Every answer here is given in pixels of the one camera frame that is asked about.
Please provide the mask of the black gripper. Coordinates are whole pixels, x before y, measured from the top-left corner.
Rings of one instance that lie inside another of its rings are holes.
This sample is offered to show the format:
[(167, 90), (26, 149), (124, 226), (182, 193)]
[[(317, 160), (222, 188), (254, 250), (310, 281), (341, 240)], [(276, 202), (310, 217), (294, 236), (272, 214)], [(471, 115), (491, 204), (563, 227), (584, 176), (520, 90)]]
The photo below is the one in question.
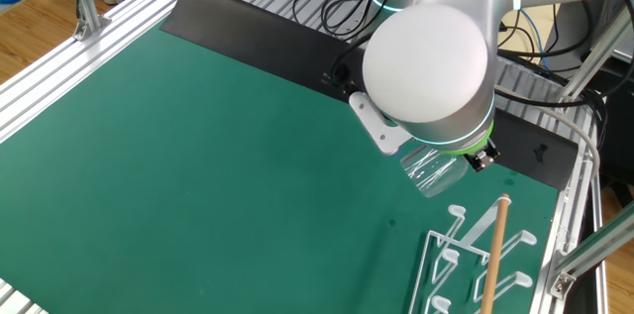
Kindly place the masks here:
[(487, 168), (499, 158), (500, 153), (492, 139), (488, 139), (479, 149), (468, 153), (465, 158), (470, 163), (475, 172), (480, 172)]

